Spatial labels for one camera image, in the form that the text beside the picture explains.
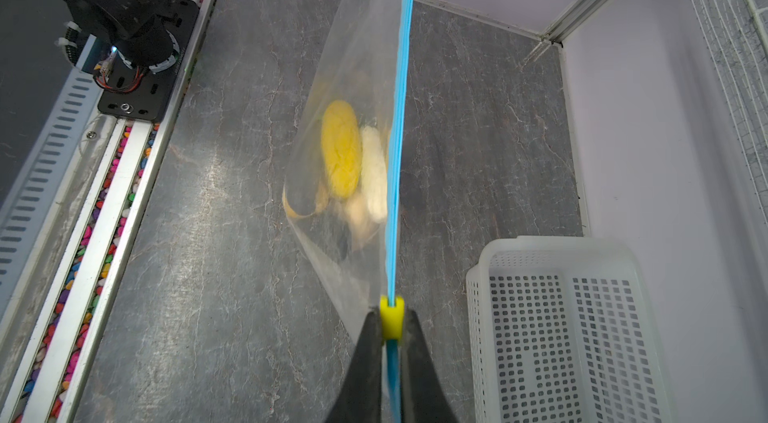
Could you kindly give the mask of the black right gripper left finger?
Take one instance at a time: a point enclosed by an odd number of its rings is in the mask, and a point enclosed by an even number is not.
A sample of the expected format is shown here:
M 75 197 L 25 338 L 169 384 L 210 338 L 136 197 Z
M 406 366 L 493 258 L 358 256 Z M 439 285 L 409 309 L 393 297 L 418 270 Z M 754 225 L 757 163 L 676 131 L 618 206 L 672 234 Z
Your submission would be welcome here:
M 365 317 L 339 394 L 325 421 L 379 423 L 382 405 L 383 332 L 378 309 Z

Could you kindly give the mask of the yellow toy lemon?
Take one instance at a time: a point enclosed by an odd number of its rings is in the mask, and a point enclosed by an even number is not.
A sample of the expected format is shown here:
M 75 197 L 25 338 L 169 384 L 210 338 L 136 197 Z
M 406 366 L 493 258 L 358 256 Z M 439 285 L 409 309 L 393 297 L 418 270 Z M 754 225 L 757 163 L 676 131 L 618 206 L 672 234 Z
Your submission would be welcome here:
M 288 181 L 283 188 L 283 208 L 290 219 L 304 219 L 322 213 L 329 200 L 326 185 L 320 180 Z

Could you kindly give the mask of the white perforated plastic basket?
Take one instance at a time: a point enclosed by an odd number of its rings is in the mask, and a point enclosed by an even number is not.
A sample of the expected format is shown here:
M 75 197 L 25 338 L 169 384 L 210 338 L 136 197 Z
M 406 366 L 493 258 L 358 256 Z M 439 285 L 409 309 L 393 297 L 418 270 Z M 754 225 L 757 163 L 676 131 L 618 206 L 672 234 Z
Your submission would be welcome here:
M 479 422 L 672 422 L 658 332 L 622 243 L 520 236 L 466 276 Z

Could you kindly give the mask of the white toy cucumber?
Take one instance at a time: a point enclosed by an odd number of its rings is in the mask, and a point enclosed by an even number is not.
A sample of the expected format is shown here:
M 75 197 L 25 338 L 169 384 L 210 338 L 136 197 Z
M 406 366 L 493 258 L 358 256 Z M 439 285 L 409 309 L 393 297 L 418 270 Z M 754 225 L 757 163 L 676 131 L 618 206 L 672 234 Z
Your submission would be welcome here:
M 363 126 L 361 191 L 368 214 L 375 223 L 387 219 L 387 166 L 379 131 L 375 127 Z

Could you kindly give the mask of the beige toy potato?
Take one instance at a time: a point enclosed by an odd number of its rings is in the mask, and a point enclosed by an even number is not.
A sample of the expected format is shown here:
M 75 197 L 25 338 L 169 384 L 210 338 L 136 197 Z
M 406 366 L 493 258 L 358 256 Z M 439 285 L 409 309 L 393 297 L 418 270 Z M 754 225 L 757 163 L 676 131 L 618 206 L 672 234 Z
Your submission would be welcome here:
M 351 234 L 352 249 L 359 250 L 366 246 L 378 232 L 379 224 L 372 219 L 366 199 L 360 191 L 354 193 L 343 204 L 342 210 Z

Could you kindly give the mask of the clear zip top bag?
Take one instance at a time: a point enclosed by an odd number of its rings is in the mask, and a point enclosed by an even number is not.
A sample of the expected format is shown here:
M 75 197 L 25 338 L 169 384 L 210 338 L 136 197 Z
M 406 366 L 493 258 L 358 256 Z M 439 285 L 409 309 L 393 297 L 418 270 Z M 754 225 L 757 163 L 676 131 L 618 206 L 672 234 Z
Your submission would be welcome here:
M 330 422 L 402 420 L 396 290 L 414 0 L 341 0 L 292 145 L 283 206 L 355 344 Z

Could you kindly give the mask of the yellow toy corn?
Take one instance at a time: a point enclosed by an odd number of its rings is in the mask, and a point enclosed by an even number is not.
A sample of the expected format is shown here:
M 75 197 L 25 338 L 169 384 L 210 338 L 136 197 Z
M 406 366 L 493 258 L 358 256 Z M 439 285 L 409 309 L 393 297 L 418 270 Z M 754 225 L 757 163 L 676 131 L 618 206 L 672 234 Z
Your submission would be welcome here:
M 362 141 L 356 113 L 346 101 L 331 102 L 322 116 L 321 153 L 331 195 L 349 199 L 361 175 Z

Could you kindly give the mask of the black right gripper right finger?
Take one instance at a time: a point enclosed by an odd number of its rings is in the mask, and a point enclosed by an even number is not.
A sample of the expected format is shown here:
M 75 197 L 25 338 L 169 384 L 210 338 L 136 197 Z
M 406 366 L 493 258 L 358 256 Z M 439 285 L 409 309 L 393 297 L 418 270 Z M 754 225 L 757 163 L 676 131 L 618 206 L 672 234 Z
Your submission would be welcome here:
M 457 422 L 441 388 L 414 310 L 405 310 L 401 339 L 401 419 L 403 422 Z

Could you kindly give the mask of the yellow zipper slider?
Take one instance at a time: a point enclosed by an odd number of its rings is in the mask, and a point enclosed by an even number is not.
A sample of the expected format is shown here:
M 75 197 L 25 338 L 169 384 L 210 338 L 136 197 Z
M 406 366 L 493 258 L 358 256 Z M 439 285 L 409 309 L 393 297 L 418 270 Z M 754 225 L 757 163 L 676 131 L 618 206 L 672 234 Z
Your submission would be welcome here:
M 391 303 L 387 296 L 382 296 L 379 303 L 382 337 L 385 342 L 400 341 L 405 320 L 405 301 L 396 296 Z

